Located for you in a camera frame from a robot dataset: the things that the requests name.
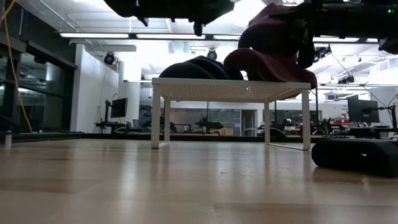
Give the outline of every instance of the white wall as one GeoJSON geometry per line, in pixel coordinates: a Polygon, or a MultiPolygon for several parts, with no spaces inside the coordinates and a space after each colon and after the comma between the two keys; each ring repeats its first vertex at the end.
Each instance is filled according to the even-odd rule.
{"type": "Polygon", "coordinates": [[[73,83],[71,131],[98,132],[93,123],[105,116],[105,100],[112,101],[117,93],[118,74],[105,66],[86,50],[84,45],[76,47],[76,62],[73,83]]]}

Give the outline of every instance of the dark wall panel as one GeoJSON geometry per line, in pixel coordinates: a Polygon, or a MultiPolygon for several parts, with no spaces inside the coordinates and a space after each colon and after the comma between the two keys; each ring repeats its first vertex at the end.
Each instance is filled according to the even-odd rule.
{"type": "MultiPolygon", "coordinates": [[[[5,2],[4,8],[7,9],[11,0],[5,0],[5,2]]],[[[57,30],[35,17],[29,11],[24,10],[22,6],[15,3],[7,16],[7,21],[11,37],[32,41],[58,57],[70,63],[75,63],[75,45],[70,45],[69,40],[60,37],[57,30]]],[[[0,30],[2,32],[6,31],[4,22],[1,24],[0,30]]]]}

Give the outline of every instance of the window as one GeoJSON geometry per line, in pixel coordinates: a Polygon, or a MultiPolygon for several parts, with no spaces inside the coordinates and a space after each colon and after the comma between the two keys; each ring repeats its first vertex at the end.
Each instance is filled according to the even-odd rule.
{"type": "MultiPolygon", "coordinates": [[[[68,107],[66,99],[25,88],[19,88],[18,92],[21,94],[25,112],[33,131],[68,131],[69,123],[67,118],[70,115],[68,110],[65,110],[68,107]]],[[[19,101],[17,101],[16,124],[22,132],[29,132],[19,101]]]]}
{"type": "Polygon", "coordinates": [[[68,95],[71,79],[66,70],[31,54],[22,54],[20,68],[20,83],[45,91],[68,95]]]}
{"type": "MultiPolygon", "coordinates": [[[[172,108],[170,120],[177,126],[177,132],[184,132],[184,126],[190,125],[191,132],[200,133],[201,129],[196,123],[207,116],[206,109],[179,109],[172,108]]],[[[240,136],[241,131],[241,111],[240,110],[209,110],[209,121],[220,122],[226,132],[221,135],[240,136]]]]}
{"type": "Polygon", "coordinates": [[[8,57],[0,55],[0,79],[6,79],[8,57]]]}
{"type": "Polygon", "coordinates": [[[6,91],[6,86],[4,84],[0,84],[0,107],[3,106],[5,91],[6,91]]]}

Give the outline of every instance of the table leg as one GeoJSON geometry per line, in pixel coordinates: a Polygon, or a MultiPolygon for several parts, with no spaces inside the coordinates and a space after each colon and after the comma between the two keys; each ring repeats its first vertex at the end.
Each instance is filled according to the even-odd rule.
{"type": "Polygon", "coordinates": [[[164,141],[170,141],[170,98],[164,99],[164,141]]]}
{"type": "Polygon", "coordinates": [[[310,98],[308,90],[302,91],[303,150],[311,149],[310,98]]]}
{"type": "Polygon", "coordinates": [[[152,131],[150,134],[150,146],[153,149],[159,148],[160,132],[160,85],[154,85],[152,97],[152,131]]]}
{"type": "Polygon", "coordinates": [[[269,131],[269,101],[264,102],[264,138],[266,144],[271,143],[270,131],[269,131]]]}

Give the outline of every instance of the black cushion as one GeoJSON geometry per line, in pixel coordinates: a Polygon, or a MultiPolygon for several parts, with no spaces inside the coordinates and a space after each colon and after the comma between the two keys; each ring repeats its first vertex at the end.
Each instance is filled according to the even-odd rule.
{"type": "Polygon", "coordinates": [[[190,62],[176,63],[166,68],[159,78],[215,79],[205,69],[190,62]]]}
{"type": "Polygon", "coordinates": [[[321,140],[312,147],[317,166],[398,177],[398,147],[389,141],[321,140]]]}
{"type": "Polygon", "coordinates": [[[213,59],[205,57],[205,56],[197,56],[196,58],[200,58],[203,60],[213,62],[214,64],[219,66],[222,70],[224,70],[225,74],[227,74],[227,76],[231,80],[243,80],[243,75],[242,75],[241,71],[239,71],[239,70],[228,69],[221,62],[218,62],[216,60],[213,60],[213,59]]]}
{"type": "Polygon", "coordinates": [[[225,73],[223,69],[221,69],[218,65],[216,65],[214,60],[205,60],[203,58],[193,58],[188,60],[192,64],[198,65],[199,67],[205,69],[210,75],[213,75],[218,80],[229,80],[229,76],[225,73]]]}

